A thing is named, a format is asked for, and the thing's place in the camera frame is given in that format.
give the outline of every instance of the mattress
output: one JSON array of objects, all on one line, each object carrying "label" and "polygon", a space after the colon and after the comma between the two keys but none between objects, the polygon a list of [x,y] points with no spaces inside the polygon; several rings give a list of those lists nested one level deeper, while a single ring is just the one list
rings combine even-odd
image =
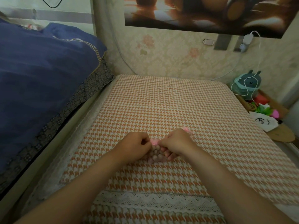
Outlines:
[{"label": "mattress", "polygon": [[111,82],[113,77],[103,58],[99,68],[80,84],[62,111],[54,116],[50,122],[41,129],[34,140],[6,165],[5,171],[0,174],[0,199],[5,196],[14,183],[72,117],[80,105],[92,97],[97,91],[102,90],[107,83]]},{"label": "mattress", "polygon": [[[52,189],[79,176],[130,131],[163,138],[187,126],[199,146],[260,195],[276,205],[299,205],[299,170],[222,83],[121,75],[95,115],[73,152],[66,151],[64,159],[71,158],[65,165],[56,165],[62,169]],[[43,183],[44,188],[50,185]],[[181,158],[154,164],[139,160],[124,166],[84,218],[85,223],[124,220],[225,222],[196,173]]]}]

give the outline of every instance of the painting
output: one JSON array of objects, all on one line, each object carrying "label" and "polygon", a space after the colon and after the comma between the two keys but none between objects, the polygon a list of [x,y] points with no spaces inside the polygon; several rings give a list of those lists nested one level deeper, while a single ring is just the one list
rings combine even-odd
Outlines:
[{"label": "painting", "polygon": [[282,38],[299,0],[124,0],[125,25]]}]

